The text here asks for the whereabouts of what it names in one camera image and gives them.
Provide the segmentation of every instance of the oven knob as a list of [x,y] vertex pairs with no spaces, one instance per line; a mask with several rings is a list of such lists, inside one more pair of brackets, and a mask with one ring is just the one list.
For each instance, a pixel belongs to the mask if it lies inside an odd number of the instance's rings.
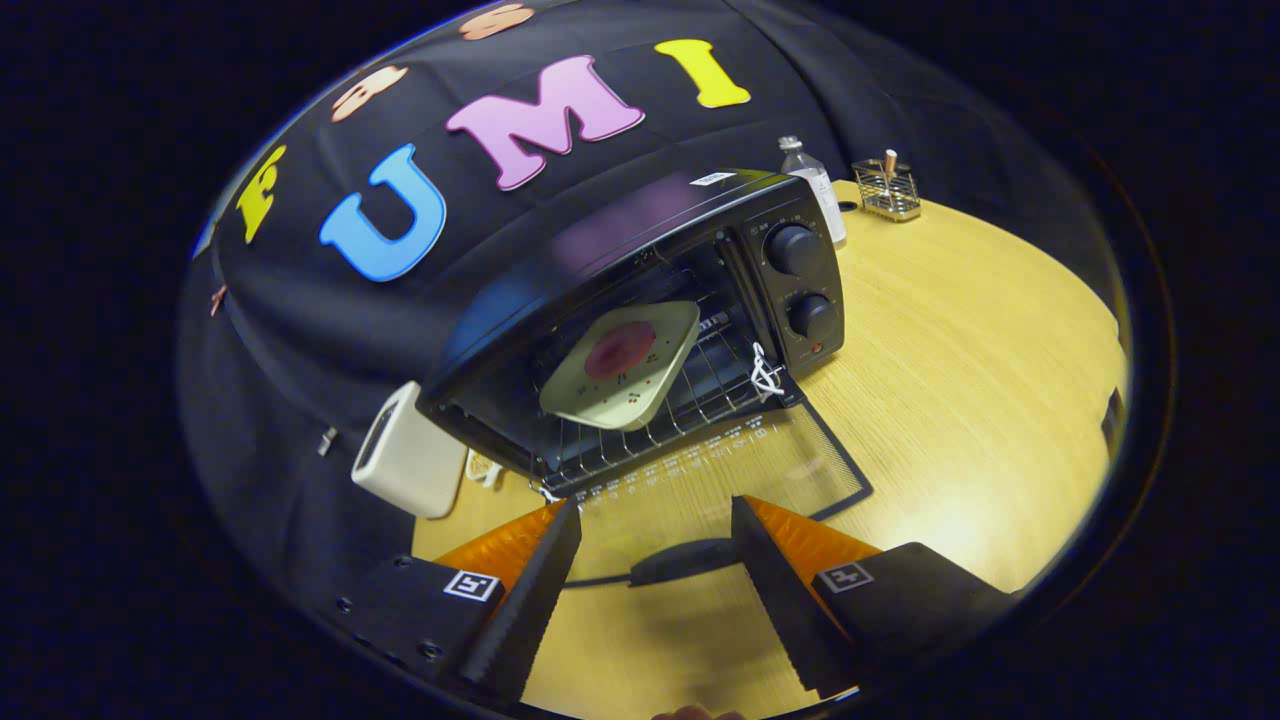
[[822,270],[826,249],[817,233],[804,225],[778,227],[769,236],[769,264],[780,273],[812,277]]
[[836,334],[840,314],[829,300],[820,295],[808,295],[787,310],[791,329],[804,337],[822,342]]

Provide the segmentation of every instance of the pink letter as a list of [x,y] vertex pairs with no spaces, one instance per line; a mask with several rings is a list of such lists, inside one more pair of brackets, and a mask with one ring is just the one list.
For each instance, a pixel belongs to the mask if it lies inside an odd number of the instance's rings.
[[538,105],[509,97],[485,95],[462,108],[444,124],[465,129],[476,138],[502,170],[498,188],[516,190],[547,167],[541,155],[525,152],[516,138],[559,155],[573,147],[568,111],[582,122],[582,140],[594,142],[630,129],[644,119],[644,110],[622,102],[595,74],[595,58],[577,55],[552,63],[538,76]]

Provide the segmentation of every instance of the wire basket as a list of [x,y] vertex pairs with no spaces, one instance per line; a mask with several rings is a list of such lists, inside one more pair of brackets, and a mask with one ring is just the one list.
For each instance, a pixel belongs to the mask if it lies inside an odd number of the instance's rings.
[[883,160],[854,163],[854,179],[863,196],[863,210],[904,223],[920,217],[920,193],[915,188],[911,168],[897,164],[886,172]]

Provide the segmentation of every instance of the orange letter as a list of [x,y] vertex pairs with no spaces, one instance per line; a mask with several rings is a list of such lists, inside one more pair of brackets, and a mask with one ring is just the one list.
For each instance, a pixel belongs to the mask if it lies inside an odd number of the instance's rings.
[[507,28],[516,27],[531,17],[534,17],[534,10],[531,8],[525,8],[522,3],[503,5],[502,8],[494,8],[483,15],[476,15],[462,23],[458,32],[462,33],[463,40],[480,40],[483,37],[499,33]]
[[370,97],[399,82],[399,78],[404,77],[407,72],[408,68],[388,65],[353,85],[351,90],[343,92],[342,97],[333,104],[333,122],[337,123],[346,119],[364,106],[365,102],[369,102]]

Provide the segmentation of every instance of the yellow letter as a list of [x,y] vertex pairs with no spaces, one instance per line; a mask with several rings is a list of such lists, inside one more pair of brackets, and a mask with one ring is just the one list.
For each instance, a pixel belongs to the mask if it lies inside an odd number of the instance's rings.
[[663,55],[671,55],[689,73],[698,86],[698,102],[703,108],[741,105],[751,94],[733,85],[724,68],[712,58],[712,44],[705,40],[668,40],[653,46]]
[[266,217],[266,211],[271,209],[271,202],[275,200],[266,191],[275,187],[275,178],[279,174],[275,170],[275,163],[284,156],[284,149],[285,146],[282,145],[271,152],[271,156],[257,169],[257,174],[248,182],[241,199],[236,202],[236,209],[244,215],[244,245],[253,242],[257,225],[262,224],[262,218]]

